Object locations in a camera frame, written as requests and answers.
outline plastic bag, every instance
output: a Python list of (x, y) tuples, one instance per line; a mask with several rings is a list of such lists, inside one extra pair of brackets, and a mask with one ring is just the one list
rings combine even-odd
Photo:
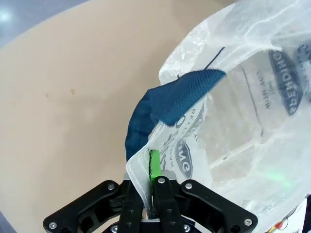
[(206, 67), (227, 77), (176, 123), (159, 123), (127, 163), (147, 210), (148, 149), (179, 182), (195, 179), (254, 213), (265, 232), (311, 191), (311, 2), (237, 2), (173, 51), (161, 84)]

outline silver screw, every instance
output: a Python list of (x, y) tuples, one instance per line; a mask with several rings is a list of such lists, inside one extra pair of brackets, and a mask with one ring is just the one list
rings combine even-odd
[(114, 225), (114, 226), (111, 227), (110, 230), (111, 230), (112, 233), (117, 233), (118, 232), (118, 226)]
[(112, 184), (110, 184), (110, 185), (108, 185), (108, 189), (109, 190), (113, 190), (115, 188), (115, 185), (112, 183)]
[(250, 220), (249, 218), (247, 218), (247, 219), (245, 219), (244, 224), (245, 224), (246, 226), (250, 226), (250, 225), (253, 224), (253, 221)]
[(49, 223), (49, 228), (50, 228), (50, 229), (53, 230), (53, 229), (55, 229), (56, 227), (57, 227), (56, 222), (50, 222), (50, 223)]
[(158, 181), (159, 183), (165, 183), (165, 179), (162, 178), (162, 177), (161, 177), (160, 179), (158, 179), (157, 181)]
[(185, 187), (186, 187), (186, 189), (192, 189), (192, 184), (191, 184), (191, 183), (187, 183), (187, 184), (185, 185)]
[(187, 224), (184, 224), (184, 229), (185, 229), (185, 232), (187, 233), (190, 231), (190, 226)]

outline blue fabric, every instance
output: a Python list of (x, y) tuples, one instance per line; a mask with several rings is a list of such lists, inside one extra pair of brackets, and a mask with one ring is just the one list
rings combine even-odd
[(216, 69), (192, 71), (171, 83), (148, 90), (138, 102), (128, 125), (126, 160), (146, 145), (159, 121), (173, 126), (223, 76), (225, 73)]

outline oval logo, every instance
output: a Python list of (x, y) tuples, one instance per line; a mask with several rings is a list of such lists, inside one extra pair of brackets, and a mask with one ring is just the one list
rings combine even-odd
[(281, 51), (270, 50), (269, 58), (278, 91), (288, 115), (293, 115), (301, 102), (302, 88), (294, 63)]
[(180, 139), (176, 143), (175, 158), (180, 171), (184, 174), (186, 179), (192, 177), (193, 167), (190, 149), (184, 139)]

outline table surface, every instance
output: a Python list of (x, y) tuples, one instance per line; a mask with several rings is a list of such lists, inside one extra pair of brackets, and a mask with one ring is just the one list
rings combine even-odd
[(187, 33), (230, 3), (90, 0), (31, 29), (3, 27), (0, 210), (18, 233), (42, 233), (46, 216), (122, 181), (138, 100)]

